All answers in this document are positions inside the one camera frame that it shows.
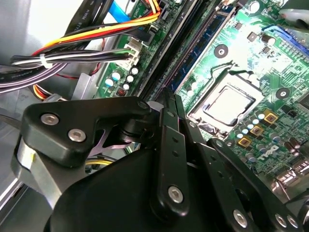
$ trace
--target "white connector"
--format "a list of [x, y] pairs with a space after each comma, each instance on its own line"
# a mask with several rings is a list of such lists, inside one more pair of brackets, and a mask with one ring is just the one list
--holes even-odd
[[130, 69], [137, 65], [137, 63], [140, 60], [140, 50], [141, 50], [142, 44], [138, 42], [137, 40], [131, 38], [130, 41], [125, 45], [125, 49], [130, 49], [132, 51], [131, 57], [128, 59], [128, 61], [119, 61], [116, 62], [118, 66], [121, 68], [130, 71]]

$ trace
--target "circuit board component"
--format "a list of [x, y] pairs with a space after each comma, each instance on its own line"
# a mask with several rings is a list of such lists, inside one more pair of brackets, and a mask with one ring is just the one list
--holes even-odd
[[264, 114], [265, 114], [264, 120], [270, 124], [274, 124], [278, 120], [278, 116], [276, 116], [275, 113], [269, 109], [266, 109], [264, 111]]
[[264, 129], [259, 127], [259, 126], [254, 126], [252, 128], [252, 130], [250, 130], [250, 133], [256, 135], [256, 136], [260, 136], [261, 134], [263, 134]]
[[242, 139], [240, 139], [240, 140], [238, 141], [238, 144], [239, 144], [240, 146], [246, 148], [246, 147], [249, 147], [249, 146], [250, 146], [251, 142], [252, 142], [252, 141], [251, 141], [248, 137], [244, 136]]

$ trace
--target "blue ribbon cable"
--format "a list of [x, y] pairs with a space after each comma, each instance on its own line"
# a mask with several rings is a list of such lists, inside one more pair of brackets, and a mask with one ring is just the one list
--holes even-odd
[[124, 23], [131, 20], [115, 1], [110, 8], [110, 14], [118, 23]]

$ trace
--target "cable tie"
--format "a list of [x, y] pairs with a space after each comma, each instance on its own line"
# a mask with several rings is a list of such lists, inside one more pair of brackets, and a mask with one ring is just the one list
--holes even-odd
[[46, 69], [51, 69], [53, 67], [53, 64], [51, 63], [47, 63], [47, 60], [45, 58], [45, 54], [40, 54], [40, 61], [42, 63], [42, 65], [46, 68]]

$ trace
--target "blue connector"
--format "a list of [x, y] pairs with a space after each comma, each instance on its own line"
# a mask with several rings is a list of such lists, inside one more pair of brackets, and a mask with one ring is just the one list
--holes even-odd
[[275, 33], [276, 35], [280, 36], [285, 41], [289, 42], [295, 48], [297, 48], [307, 58], [309, 58], [309, 50], [303, 45], [301, 45], [299, 42], [297, 42], [296, 39], [294, 39], [294, 37], [291, 34], [289, 34], [288, 32], [284, 30], [284, 28], [271, 25], [266, 28], [263, 28], [262, 31], [264, 32], [269, 31], [269, 32]]

